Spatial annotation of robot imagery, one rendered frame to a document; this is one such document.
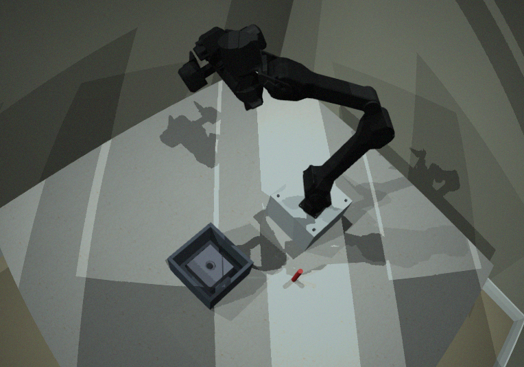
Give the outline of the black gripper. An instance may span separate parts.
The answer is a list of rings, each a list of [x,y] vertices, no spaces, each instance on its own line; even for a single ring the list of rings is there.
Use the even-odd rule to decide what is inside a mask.
[[[243,27],[243,29],[241,29],[240,31],[249,32],[250,35],[257,34],[259,37],[259,49],[264,50],[267,47],[267,43],[265,41],[263,33],[257,25],[251,24],[250,26]],[[211,66],[211,64],[208,63],[204,65],[202,68],[200,68],[197,59],[195,58],[194,54],[190,51],[189,62],[183,64],[182,68],[178,70],[178,75],[180,75],[183,82],[189,88],[190,92],[196,92],[197,90],[208,84],[208,82],[205,79],[208,76],[212,75],[214,72],[217,72],[218,75],[220,75],[222,80],[225,82],[224,77],[226,74],[226,69],[224,65],[217,68]]]

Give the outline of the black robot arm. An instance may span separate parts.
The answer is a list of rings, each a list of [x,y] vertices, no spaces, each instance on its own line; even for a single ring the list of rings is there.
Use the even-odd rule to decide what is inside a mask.
[[[263,51],[257,34],[239,30],[226,33],[214,27],[198,40],[195,54],[213,67],[224,65],[225,83],[244,102],[245,110],[263,105],[266,88],[279,100],[314,98],[364,111],[356,133],[334,155],[322,166],[310,165],[303,171],[305,199],[298,206],[313,218],[331,206],[331,189],[338,177],[368,150],[381,149],[394,139],[389,113],[381,107],[371,86],[320,75],[289,58]]]

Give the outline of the red peg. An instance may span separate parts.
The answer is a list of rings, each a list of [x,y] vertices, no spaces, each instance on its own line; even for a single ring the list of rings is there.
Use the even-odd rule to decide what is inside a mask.
[[[292,282],[295,282],[297,280],[297,278],[303,273],[303,270],[302,269],[298,269],[298,271],[296,272],[296,274],[294,275],[294,277],[291,279]]]

